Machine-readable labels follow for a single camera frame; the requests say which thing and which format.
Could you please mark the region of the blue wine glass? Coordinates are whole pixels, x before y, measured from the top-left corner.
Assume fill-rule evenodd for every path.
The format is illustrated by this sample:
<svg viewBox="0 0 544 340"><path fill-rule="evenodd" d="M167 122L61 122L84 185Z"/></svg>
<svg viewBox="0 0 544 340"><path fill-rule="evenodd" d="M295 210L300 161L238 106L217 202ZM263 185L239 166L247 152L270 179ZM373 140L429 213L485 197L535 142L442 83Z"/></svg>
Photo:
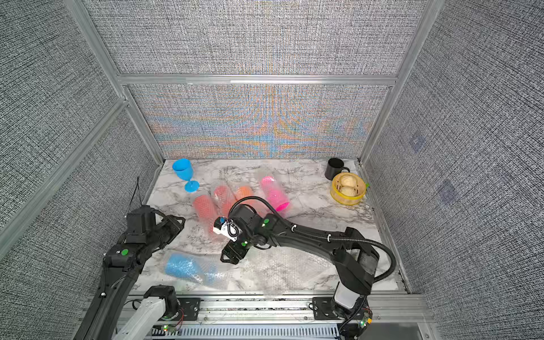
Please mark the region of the blue wine glass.
<svg viewBox="0 0 544 340"><path fill-rule="evenodd" d="M200 188L198 181L193 180L194 170L191 162L187 159L177 160L172 164L172 169L177 177L185 181L184 189L188 193L195 193Z"/></svg>
<svg viewBox="0 0 544 340"><path fill-rule="evenodd" d="M171 253L164 265L164 273L201 286L223 288L231 278L225 264L211 256Z"/></svg>

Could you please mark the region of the coral wrapped wine glass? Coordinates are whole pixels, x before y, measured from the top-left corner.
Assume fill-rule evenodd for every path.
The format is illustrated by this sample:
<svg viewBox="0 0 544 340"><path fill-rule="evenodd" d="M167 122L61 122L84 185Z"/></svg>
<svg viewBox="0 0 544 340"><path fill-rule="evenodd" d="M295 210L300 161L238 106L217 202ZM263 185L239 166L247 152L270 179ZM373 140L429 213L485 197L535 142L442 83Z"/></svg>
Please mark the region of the coral wrapped wine glass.
<svg viewBox="0 0 544 340"><path fill-rule="evenodd" d="M214 222L219 217L219 212L216 208L215 202L209 194L204 193L192 193L191 205L193 206L196 214L198 215L198 221L204 230L204 234L213 242L226 242L228 238L224 235L215 233Z"/></svg>

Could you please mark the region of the pink wrapped wine glass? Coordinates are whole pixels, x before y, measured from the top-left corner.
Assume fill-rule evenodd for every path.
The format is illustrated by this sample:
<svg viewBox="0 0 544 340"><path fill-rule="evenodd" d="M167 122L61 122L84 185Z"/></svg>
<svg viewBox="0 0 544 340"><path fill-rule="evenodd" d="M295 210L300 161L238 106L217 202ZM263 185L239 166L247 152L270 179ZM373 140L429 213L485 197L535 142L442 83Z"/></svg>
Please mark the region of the pink wrapped wine glass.
<svg viewBox="0 0 544 340"><path fill-rule="evenodd" d="M260 174L259 185L266 200L277 212L286 212L290 207L290 199L287 196L281 182L272 174Z"/></svg>

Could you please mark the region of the aluminium frame crossbar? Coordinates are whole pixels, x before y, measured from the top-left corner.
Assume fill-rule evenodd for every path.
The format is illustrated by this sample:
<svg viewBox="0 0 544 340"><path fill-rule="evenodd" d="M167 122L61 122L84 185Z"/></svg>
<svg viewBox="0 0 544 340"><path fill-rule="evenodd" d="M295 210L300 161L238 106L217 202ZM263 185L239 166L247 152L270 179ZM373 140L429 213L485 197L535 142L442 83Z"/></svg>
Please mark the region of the aluminium frame crossbar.
<svg viewBox="0 0 544 340"><path fill-rule="evenodd" d="M380 85L393 86L395 76L373 75L134 75L117 76L121 84L334 84L334 85Z"/></svg>

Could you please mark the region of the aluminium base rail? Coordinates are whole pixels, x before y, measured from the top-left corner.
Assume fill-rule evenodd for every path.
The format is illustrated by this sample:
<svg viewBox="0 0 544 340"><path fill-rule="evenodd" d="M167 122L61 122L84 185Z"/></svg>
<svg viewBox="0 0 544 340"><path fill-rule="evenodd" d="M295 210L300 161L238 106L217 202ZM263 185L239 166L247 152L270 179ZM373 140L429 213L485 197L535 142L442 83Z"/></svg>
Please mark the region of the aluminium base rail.
<svg viewBox="0 0 544 340"><path fill-rule="evenodd" d="M163 321L164 303L143 292L126 298L110 339L439 339L422 296L379 292L368 297L373 318L315 320L308 304L330 291L277 295L250 292L188 292L201 307L196 321Z"/></svg>

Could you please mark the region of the orange wrapped wine glass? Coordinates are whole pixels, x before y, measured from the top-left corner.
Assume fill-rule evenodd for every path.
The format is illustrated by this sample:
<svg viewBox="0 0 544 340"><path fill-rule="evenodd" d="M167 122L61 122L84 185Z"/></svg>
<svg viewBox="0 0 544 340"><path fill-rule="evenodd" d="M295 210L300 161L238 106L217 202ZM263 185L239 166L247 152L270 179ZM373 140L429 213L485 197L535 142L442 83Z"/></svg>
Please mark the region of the orange wrapped wine glass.
<svg viewBox="0 0 544 340"><path fill-rule="evenodd" d="M235 198L238 201L242 198L255 196L255 193L253 189L251 188L251 186L246 183L236 185L234 189L234 194L235 194ZM251 206L260 215L263 215L266 212L265 207L263 207L260 201L256 201L252 199L252 200L244 201L243 204Z"/></svg>

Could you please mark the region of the upper white bun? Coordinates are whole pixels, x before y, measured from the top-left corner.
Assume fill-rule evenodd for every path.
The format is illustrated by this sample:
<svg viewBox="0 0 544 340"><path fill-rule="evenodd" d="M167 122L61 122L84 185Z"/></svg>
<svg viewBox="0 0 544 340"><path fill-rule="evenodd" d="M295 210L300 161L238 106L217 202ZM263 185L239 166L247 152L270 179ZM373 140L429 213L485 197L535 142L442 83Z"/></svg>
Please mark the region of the upper white bun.
<svg viewBox="0 0 544 340"><path fill-rule="evenodd" d="M341 191L345 192L345 195L347 195L348 192L353 192L352 195L354 196L358 188L358 179L353 175L343 175L340 178L340 186Z"/></svg>

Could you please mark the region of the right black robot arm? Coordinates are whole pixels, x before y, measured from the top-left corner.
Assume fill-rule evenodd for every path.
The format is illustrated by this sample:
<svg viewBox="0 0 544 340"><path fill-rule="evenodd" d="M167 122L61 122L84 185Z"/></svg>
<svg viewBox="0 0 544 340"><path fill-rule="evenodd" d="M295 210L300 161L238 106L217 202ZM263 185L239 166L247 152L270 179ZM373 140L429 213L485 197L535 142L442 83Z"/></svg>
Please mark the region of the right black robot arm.
<svg viewBox="0 0 544 340"><path fill-rule="evenodd" d="M262 217L242 203L235 204L226 217L216 218L212 230L229 239L221 253L224 263L238 264L252 247L288 247L330 262L339 277L330 307L343 319L367 309L373 285L388 278L397 267L391 249L365 238L357 229L327 232L309 228L276 211Z"/></svg>

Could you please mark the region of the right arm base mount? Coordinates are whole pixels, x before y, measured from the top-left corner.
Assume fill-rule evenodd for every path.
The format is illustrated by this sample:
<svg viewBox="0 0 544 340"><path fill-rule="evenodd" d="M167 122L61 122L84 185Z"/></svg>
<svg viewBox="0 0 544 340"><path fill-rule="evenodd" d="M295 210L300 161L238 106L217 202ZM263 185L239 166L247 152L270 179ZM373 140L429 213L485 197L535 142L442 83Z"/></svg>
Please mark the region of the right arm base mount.
<svg viewBox="0 0 544 340"><path fill-rule="evenodd" d="M308 307L313 312L315 320L367 320L373 318L367 296L359 297L352 308L340 306L333 297L314 297Z"/></svg>

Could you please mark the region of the black mug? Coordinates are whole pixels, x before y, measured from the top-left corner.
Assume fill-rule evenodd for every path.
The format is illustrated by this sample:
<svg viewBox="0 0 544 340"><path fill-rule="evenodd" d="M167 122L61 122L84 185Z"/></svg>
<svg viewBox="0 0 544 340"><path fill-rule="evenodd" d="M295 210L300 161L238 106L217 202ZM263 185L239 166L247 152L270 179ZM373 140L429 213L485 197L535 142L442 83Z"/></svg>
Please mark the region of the black mug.
<svg viewBox="0 0 544 340"><path fill-rule="evenodd" d="M341 174L343 171L350 172L351 170L345 166L344 161L339 158L331 158L327 162L324 176L332 181L334 177Z"/></svg>

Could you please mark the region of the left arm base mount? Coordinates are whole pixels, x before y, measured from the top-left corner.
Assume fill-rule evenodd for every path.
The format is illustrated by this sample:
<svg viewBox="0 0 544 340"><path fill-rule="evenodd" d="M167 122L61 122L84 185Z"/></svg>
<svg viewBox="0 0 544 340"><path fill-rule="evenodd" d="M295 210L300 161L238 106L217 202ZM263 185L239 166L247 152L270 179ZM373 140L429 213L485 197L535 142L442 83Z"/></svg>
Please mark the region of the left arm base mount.
<svg viewBox="0 0 544 340"><path fill-rule="evenodd" d="M198 319L201 299L199 297L178 297L174 286L158 285L149 288L143 295L143 302L150 298L158 298L164 303L163 321L196 321Z"/></svg>

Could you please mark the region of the bubble wrap sheet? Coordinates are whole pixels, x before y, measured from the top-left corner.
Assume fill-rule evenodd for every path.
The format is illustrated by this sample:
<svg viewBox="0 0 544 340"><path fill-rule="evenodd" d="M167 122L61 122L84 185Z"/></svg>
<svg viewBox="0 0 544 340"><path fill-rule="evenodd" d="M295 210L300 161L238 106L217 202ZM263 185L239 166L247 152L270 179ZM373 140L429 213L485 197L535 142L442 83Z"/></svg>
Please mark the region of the bubble wrap sheet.
<svg viewBox="0 0 544 340"><path fill-rule="evenodd" d="M339 282L330 262L287 247L251 249L232 270L231 287L267 294L288 291L334 290Z"/></svg>

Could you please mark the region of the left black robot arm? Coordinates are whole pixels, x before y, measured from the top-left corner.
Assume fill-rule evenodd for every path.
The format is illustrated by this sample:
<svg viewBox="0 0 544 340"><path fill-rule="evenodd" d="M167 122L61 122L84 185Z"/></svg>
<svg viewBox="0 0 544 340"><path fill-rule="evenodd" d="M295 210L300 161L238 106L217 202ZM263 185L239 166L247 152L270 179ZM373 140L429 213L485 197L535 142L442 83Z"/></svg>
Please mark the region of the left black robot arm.
<svg viewBox="0 0 544 340"><path fill-rule="evenodd" d="M186 219L143 205L126 215L127 230L103 256L99 288L75 339L110 339L145 263L184 229Z"/></svg>

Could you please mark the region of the red wine glass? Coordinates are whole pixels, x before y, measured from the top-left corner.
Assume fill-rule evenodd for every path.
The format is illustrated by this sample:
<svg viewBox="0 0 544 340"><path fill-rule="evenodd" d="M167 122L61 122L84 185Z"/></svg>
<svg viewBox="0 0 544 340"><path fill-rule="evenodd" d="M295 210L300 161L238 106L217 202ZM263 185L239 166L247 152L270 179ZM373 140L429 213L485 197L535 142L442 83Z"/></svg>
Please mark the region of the red wine glass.
<svg viewBox="0 0 544 340"><path fill-rule="evenodd" d="M235 194L227 184L216 184L212 188L212 198L217 204L220 215L227 217L232 206L237 202Z"/></svg>

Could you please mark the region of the yellow bamboo steamer basket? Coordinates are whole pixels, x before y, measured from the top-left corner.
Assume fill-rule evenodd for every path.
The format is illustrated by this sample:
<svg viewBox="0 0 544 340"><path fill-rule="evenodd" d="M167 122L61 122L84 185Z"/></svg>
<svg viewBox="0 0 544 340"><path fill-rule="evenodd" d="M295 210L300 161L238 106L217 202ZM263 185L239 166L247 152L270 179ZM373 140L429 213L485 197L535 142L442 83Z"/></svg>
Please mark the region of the yellow bamboo steamer basket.
<svg viewBox="0 0 544 340"><path fill-rule="evenodd" d="M330 195L338 203L342 205L354 206L358 205L366 195L369 187L361 177L342 172L337 174L331 183Z"/></svg>

